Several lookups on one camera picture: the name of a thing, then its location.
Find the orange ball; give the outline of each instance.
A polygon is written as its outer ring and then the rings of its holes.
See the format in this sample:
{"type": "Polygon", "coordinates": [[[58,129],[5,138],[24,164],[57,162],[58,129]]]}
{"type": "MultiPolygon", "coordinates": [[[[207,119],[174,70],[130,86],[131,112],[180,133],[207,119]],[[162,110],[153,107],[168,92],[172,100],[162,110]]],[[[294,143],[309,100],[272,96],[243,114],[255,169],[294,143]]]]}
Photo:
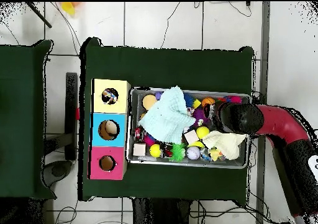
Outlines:
{"type": "Polygon", "coordinates": [[[206,97],[202,100],[202,106],[204,107],[206,104],[214,104],[216,101],[211,97],[206,97]]]}

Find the table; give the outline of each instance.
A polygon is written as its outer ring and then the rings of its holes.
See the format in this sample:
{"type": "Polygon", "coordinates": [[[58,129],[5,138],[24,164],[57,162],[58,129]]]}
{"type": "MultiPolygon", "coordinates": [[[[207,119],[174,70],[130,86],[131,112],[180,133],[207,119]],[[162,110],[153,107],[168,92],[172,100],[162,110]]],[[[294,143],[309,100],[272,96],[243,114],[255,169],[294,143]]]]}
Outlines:
{"type": "Polygon", "coordinates": [[[99,197],[156,197],[217,199],[246,202],[247,168],[187,168],[128,164],[122,181],[87,178],[91,79],[127,80],[131,86],[250,94],[253,49],[151,50],[102,47],[88,38],[81,47],[79,90],[79,199],[99,197]]]}

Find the cloth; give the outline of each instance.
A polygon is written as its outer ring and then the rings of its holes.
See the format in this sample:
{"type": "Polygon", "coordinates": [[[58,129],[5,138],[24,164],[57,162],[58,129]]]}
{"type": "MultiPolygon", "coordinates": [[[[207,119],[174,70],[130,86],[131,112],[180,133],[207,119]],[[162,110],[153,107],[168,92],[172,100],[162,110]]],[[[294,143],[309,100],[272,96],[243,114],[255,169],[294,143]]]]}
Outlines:
{"type": "Polygon", "coordinates": [[[216,147],[228,160],[233,160],[239,157],[239,144],[246,139],[246,136],[246,134],[239,135],[235,133],[211,131],[202,141],[209,149],[216,147]]]}
{"type": "Polygon", "coordinates": [[[187,115],[183,92],[176,86],[161,95],[160,100],[139,121],[139,125],[158,141],[181,144],[183,129],[195,121],[187,115]]]}

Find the purple ball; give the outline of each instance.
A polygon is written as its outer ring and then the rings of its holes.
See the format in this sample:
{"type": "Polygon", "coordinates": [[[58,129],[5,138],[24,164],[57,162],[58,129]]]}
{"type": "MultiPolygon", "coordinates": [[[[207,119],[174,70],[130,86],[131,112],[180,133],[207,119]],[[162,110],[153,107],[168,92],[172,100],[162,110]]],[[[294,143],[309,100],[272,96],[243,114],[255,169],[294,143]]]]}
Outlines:
{"type": "Polygon", "coordinates": [[[192,116],[196,119],[195,123],[193,124],[195,127],[207,125],[210,122],[210,119],[204,115],[202,108],[195,109],[192,116]]]}

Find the white cloth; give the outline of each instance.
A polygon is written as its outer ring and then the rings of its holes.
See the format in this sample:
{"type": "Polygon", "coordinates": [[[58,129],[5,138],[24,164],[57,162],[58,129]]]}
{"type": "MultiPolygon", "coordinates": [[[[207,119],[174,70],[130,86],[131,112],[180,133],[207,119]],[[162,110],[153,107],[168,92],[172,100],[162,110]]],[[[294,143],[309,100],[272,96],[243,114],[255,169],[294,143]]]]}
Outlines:
{"type": "Polygon", "coordinates": [[[222,154],[228,159],[233,160],[240,155],[239,144],[246,139],[247,135],[239,135],[235,133],[220,133],[219,131],[211,131],[202,141],[211,149],[218,148],[222,154]]]}

